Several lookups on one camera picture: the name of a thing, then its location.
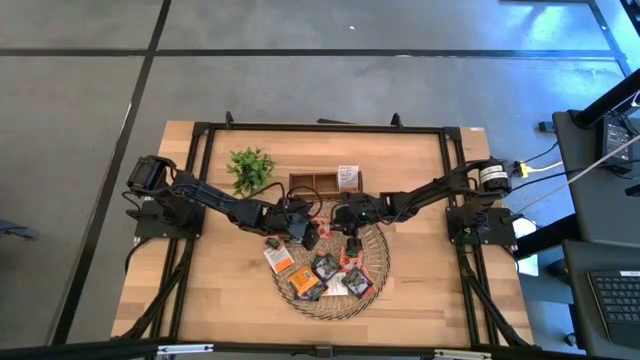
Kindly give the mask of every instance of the wooden box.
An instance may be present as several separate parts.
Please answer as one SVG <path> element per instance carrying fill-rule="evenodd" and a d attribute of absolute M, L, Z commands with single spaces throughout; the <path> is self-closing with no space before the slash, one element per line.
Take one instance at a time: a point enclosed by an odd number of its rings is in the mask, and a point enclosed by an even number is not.
<path fill-rule="evenodd" d="M 306 174 L 289 174 L 289 189 L 298 186 L 308 186 L 317 191 L 322 199 L 338 200 L 340 199 L 340 191 L 338 190 L 338 172 L 326 173 L 306 173 Z M 362 192 L 362 171 L 358 171 L 358 192 Z M 305 200 L 314 200 L 316 195 L 309 189 L 301 188 L 292 192 L 299 195 Z"/>

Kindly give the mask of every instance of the desk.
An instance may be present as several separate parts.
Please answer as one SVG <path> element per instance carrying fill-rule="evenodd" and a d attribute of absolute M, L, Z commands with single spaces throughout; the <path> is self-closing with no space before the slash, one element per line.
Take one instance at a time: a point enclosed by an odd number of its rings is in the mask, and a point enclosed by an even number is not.
<path fill-rule="evenodd" d="M 192 122 L 168 122 L 159 155 L 185 166 Z M 482 129 L 463 129 L 468 160 L 487 158 Z M 340 132 L 233 131 L 215 133 L 208 182 L 232 192 L 226 173 L 230 151 L 258 146 L 276 162 L 272 181 L 288 183 L 290 173 L 335 171 L 357 164 L 369 193 L 411 190 L 442 176 L 437 136 Z M 194 173 L 199 172 L 196 161 Z M 275 201 L 279 191 L 262 197 Z M 358 316 L 342 321 L 305 317 L 277 292 L 257 235 L 238 230 L 208 210 L 196 242 L 180 326 L 180 340 L 385 346 L 469 346 L 468 329 L 454 247 L 445 221 L 446 201 L 412 220 L 382 226 L 391 252 L 389 279 L 380 296 Z M 128 330 L 158 290 L 167 240 L 151 241 L 133 256 L 113 335 Z M 531 342 L 532 335 L 513 259 L 501 248 L 483 248 L 492 298 Z M 161 334 L 167 333 L 171 301 Z M 482 307 L 475 302 L 481 340 L 487 342 Z"/>
<path fill-rule="evenodd" d="M 631 121 L 640 125 L 638 120 Z M 567 112 L 554 113 L 553 123 L 565 169 L 586 168 L 597 160 L 595 129 L 576 127 Z M 631 146 L 634 154 L 640 156 L 640 143 Z M 638 168 L 638 164 L 633 164 L 627 176 L 639 176 Z M 640 247 L 636 226 L 640 200 L 624 192 L 639 182 L 621 179 L 606 169 L 593 169 L 569 185 L 575 214 L 518 239 L 516 256 L 527 257 L 560 245 L 565 239 Z"/>
<path fill-rule="evenodd" d="M 581 335 L 587 354 L 639 359 L 640 350 L 616 345 L 607 338 L 587 274 L 590 271 L 611 270 L 612 267 L 637 269 L 640 249 L 567 241 L 563 244 L 563 250 L 576 304 L 577 321 L 574 326 Z"/>

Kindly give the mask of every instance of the black desk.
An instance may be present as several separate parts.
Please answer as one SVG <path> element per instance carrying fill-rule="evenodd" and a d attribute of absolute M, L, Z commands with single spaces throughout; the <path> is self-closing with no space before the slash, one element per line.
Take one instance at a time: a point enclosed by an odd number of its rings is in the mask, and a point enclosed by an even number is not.
<path fill-rule="evenodd" d="M 640 126 L 639 120 L 631 121 Z M 566 112 L 554 113 L 553 123 L 565 169 L 586 168 L 597 160 L 595 129 L 576 127 Z M 631 146 L 635 156 L 640 156 L 640 142 Z M 626 176 L 640 176 L 640 163 L 633 165 L 633 171 Z M 640 197 L 629 197 L 624 192 L 638 183 L 640 179 L 621 179 L 609 170 L 593 169 L 569 185 L 575 214 L 518 239 L 516 257 L 560 245 L 565 239 L 640 247 Z"/>
<path fill-rule="evenodd" d="M 595 129 L 579 129 L 565 112 L 554 113 L 553 123 L 565 169 L 585 168 L 597 160 Z M 635 156 L 640 156 L 640 143 L 631 146 Z M 631 176 L 639 176 L 638 164 L 633 165 Z M 621 179 L 609 170 L 594 169 L 569 185 L 583 241 L 640 246 L 640 198 L 624 193 L 626 188 L 638 183 L 640 179 Z"/>
<path fill-rule="evenodd" d="M 640 268 L 640 249 L 628 246 L 589 244 L 577 241 L 563 243 L 575 301 L 574 327 L 589 355 L 621 359 L 640 359 L 640 350 L 612 343 L 602 323 L 587 273 L 612 268 Z"/>

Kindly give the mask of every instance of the white cable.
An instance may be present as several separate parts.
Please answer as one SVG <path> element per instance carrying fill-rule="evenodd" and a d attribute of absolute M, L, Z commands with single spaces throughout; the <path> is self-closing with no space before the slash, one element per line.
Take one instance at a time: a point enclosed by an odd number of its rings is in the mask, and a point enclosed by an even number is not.
<path fill-rule="evenodd" d="M 628 147 L 629 145 L 633 144 L 634 142 L 636 142 L 638 139 L 640 139 L 640 135 L 634 137 L 633 139 L 631 139 L 629 142 L 620 145 L 620 147 L 618 147 L 617 149 L 615 149 L 613 152 L 607 154 L 607 156 L 602 157 L 600 160 L 594 162 L 593 164 L 591 164 L 591 166 L 589 166 L 588 168 L 582 170 L 578 175 L 576 175 L 575 177 L 572 177 L 571 179 L 569 179 L 569 181 L 567 181 L 566 183 L 562 184 L 561 186 L 559 186 L 558 188 L 554 189 L 553 191 L 549 192 L 546 195 L 543 195 L 541 197 L 539 197 L 538 199 L 534 200 L 533 202 L 529 203 L 527 206 L 523 207 L 522 209 L 520 209 L 520 211 L 517 211 L 516 214 L 522 214 L 523 211 L 525 211 L 526 209 L 530 208 L 531 206 L 533 206 L 533 204 L 536 204 L 544 199 L 546 199 L 547 197 L 557 193 L 558 191 L 562 190 L 562 188 L 564 188 L 565 186 L 568 186 L 569 184 L 571 184 L 572 182 L 578 180 L 579 178 L 581 178 L 582 176 L 584 176 L 586 173 L 588 173 L 589 171 L 593 170 L 595 167 L 597 167 L 598 165 L 600 165 L 601 163 L 603 163 L 605 160 L 607 160 L 608 158 L 612 157 L 613 155 L 617 154 L 618 152 L 624 150 L 626 147 Z"/>

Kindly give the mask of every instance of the keyboard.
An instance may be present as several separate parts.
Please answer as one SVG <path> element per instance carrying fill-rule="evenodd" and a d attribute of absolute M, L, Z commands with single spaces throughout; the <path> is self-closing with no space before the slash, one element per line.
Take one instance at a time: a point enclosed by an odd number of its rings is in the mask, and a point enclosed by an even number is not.
<path fill-rule="evenodd" d="M 589 282 L 609 340 L 640 349 L 640 271 L 591 272 Z"/>

